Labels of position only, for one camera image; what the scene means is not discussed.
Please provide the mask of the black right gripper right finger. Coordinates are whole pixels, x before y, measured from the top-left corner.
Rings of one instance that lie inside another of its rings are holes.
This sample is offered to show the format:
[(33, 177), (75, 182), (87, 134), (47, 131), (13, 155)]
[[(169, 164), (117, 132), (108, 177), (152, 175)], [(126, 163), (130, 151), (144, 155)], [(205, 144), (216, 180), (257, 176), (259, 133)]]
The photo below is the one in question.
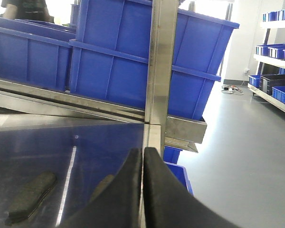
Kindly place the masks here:
[(154, 147), (144, 149), (143, 197), (149, 228), (235, 228), (193, 197)]

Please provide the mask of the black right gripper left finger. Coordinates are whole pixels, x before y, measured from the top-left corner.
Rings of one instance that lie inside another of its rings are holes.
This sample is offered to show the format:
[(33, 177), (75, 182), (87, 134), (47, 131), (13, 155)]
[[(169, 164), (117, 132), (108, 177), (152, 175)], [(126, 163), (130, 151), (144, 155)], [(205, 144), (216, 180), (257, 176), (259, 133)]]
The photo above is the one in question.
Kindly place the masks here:
[(142, 178), (142, 150), (132, 148), (121, 169), (86, 207), (60, 228), (137, 228)]

